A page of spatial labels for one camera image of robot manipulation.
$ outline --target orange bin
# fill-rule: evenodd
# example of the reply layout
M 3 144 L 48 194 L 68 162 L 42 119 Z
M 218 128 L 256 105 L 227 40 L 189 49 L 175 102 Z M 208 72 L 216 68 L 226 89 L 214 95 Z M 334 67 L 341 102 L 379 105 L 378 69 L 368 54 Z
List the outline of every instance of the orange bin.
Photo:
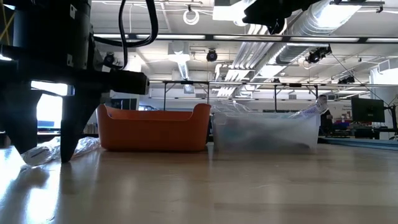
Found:
M 182 112 L 119 110 L 99 105 L 99 140 L 109 151 L 202 151 L 210 107 L 201 103 L 193 112 Z

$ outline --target transparent storage container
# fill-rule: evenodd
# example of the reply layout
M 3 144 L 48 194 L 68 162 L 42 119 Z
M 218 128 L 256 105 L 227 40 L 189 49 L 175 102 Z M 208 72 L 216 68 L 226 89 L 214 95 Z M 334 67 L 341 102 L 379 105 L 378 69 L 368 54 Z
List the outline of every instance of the transparent storage container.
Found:
M 316 152 L 320 114 L 215 113 L 215 149 Z

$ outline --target computer monitor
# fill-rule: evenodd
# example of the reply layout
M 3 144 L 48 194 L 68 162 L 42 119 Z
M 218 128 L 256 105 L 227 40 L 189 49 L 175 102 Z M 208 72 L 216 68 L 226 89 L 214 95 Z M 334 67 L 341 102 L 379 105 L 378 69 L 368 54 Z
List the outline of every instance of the computer monitor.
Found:
M 384 102 L 382 100 L 352 98 L 351 107 L 353 121 L 386 122 L 384 117 Z

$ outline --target dome camera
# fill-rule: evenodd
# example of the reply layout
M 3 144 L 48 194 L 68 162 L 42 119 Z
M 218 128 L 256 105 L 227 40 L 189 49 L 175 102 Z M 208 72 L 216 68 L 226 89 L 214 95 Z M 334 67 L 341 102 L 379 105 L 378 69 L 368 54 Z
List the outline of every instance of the dome camera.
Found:
M 217 53 L 215 49 L 210 49 L 207 53 L 206 59 L 208 62 L 215 62 L 217 61 Z

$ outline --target window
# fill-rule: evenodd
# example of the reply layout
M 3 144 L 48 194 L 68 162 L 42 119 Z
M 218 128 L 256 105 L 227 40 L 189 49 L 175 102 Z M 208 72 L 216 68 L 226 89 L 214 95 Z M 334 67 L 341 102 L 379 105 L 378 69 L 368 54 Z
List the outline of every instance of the window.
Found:
M 32 81 L 31 86 L 65 96 L 68 85 Z M 61 128 L 62 98 L 43 94 L 37 104 L 37 125 L 39 128 Z

